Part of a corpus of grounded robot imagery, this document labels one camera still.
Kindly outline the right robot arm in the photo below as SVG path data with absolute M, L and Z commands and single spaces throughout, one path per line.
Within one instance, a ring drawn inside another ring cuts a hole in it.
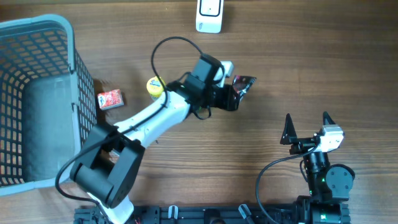
M 309 196 L 299 196 L 294 202 L 295 223 L 350 223 L 349 192 L 355 173 L 343 164 L 330 164 L 328 154 L 340 148 L 345 133 L 327 112 L 323 125 L 309 138 L 298 138 L 291 115 L 285 117 L 282 145 L 289 145 L 289 153 L 302 159 L 300 169 L 307 180 Z

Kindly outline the small red carton box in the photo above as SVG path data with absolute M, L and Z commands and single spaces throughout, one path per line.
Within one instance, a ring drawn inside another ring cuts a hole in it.
M 99 93 L 97 94 L 97 100 L 101 110 L 115 108 L 124 104 L 120 89 Z

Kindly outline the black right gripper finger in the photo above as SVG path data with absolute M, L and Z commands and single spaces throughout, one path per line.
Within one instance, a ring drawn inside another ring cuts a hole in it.
M 323 112 L 323 125 L 335 125 L 335 122 L 332 120 L 327 111 Z
M 292 121 L 292 117 L 289 113 L 286 114 L 284 130 L 281 135 L 280 144 L 289 145 L 289 144 L 297 144 L 298 138 L 295 132 L 294 124 Z

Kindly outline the grey plastic mesh basket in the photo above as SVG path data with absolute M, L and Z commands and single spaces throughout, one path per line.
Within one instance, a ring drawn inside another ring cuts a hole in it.
M 96 124 L 93 79 L 55 14 L 1 23 L 1 195 L 51 187 Z

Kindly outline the white barcode scanner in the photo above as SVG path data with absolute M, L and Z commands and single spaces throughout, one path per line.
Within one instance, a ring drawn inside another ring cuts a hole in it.
M 198 32 L 221 32 L 224 0 L 198 0 L 195 28 Z

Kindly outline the yellow capped bottle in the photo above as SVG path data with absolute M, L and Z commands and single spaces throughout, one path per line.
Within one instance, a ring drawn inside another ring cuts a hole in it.
M 159 97 L 161 97 L 164 92 L 165 82 L 163 79 L 158 79 L 157 77 L 152 77 L 147 81 L 146 88 L 150 97 L 156 101 Z

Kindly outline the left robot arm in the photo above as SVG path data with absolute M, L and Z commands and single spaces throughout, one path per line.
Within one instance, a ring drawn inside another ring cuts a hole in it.
M 163 84 L 159 98 L 138 114 L 93 127 L 70 178 L 88 193 L 106 222 L 126 223 L 132 215 L 128 193 L 145 149 L 159 136 L 200 108 L 236 110 L 239 99 L 233 86 L 224 82 L 233 70 L 233 62 L 203 54 L 183 82 Z

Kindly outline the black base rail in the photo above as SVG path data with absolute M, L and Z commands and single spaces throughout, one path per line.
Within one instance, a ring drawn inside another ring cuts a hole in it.
M 246 204 L 235 207 L 140 206 L 134 209 L 126 222 L 132 224 L 351 223 L 349 208 L 346 204 L 274 204 L 265 206 L 265 209 L 271 218 L 264 215 L 260 208 Z

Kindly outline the black red snack packet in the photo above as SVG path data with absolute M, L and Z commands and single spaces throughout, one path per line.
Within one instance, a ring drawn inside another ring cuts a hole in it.
M 256 77 L 236 75 L 232 83 L 234 100 L 240 102 L 256 80 Z

